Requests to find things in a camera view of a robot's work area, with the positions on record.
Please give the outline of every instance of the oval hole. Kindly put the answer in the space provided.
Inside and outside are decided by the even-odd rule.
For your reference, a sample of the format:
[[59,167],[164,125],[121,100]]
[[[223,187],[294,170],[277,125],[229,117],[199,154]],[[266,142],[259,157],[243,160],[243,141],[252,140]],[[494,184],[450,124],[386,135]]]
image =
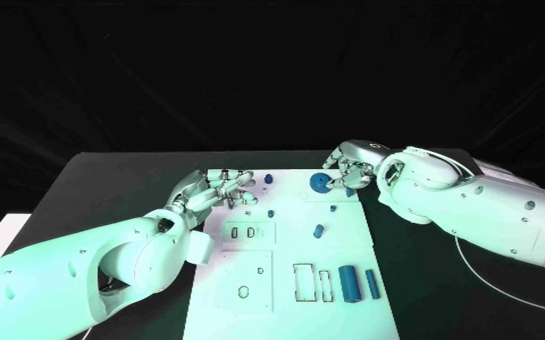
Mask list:
[[248,287],[246,286],[241,286],[238,288],[238,296],[241,298],[245,298],[248,296],[248,294],[249,294]]
[[14,292],[10,285],[6,286],[6,298],[11,301],[14,299]]
[[68,263],[68,273],[70,274],[70,276],[75,278],[76,277],[76,269],[73,267],[73,264],[72,262]]

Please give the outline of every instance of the blue disc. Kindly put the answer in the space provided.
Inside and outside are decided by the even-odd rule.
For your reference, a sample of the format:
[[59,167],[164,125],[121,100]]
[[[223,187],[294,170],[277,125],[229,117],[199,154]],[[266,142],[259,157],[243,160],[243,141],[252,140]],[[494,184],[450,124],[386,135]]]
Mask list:
[[310,187],[313,188],[314,192],[327,193],[330,189],[326,187],[327,182],[331,178],[324,173],[314,173],[310,176]]

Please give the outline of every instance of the small blue part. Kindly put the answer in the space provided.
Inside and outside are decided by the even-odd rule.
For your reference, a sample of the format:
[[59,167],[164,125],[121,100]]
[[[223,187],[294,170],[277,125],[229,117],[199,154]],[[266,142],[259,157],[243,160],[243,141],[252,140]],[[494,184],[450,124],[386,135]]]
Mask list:
[[340,286],[343,287],[344,302],[356,303],[360,301],[360,286],[354,275],[354,267],[344,265],[339,268]]
[[372,299],[378,299],[380,294],[378,293],[375,275],[372,274],[370,269],[366,270],[366,282],[369,283],[369,289],[372,290]]
[[316,230],[314,230],[314,238],[320,239],[321,238],[321,233],[323,233],[323,225],[317,224],[316,225]]
[[314,173],[310,176],[310,187],[313,188],[314,192],[327,193],[330,189],[326,187],[327,181],[331,178],[324,173]]

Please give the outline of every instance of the rectangular hole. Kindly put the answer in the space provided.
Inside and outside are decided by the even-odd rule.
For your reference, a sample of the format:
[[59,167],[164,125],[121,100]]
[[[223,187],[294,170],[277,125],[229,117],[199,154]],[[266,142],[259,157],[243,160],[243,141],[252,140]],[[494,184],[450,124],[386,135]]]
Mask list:
[[331,280],[328,278],[328,271],[320,271],[321,283],[321,297],[324,302],[333,302]]
[[294,264],[295,301],[316,302],[314,272],[311,264]]

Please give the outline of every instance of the robotic hand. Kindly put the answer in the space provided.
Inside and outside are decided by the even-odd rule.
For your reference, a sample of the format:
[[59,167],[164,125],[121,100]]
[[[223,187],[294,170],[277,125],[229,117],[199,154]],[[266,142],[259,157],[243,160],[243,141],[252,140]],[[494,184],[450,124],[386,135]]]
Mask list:
[[339,162],[340,178],[327,188],[362,188],[376,177],[378,201],[408,221],[431,221],[448,234],[500,255],[545,266],[545,190],[493,170],[474,176],[451,158],[406,147],[389,150],[378,143],[347,141],[323,168]]
[[[254,205],[254,173],[199,170],[144,217],[34,244],[0,258],[1,338],[70,338],[163,291],[189,261],[206,264],[212,238],[192,229],[213,205]],[[109,277],[99,289],[98,268]]]

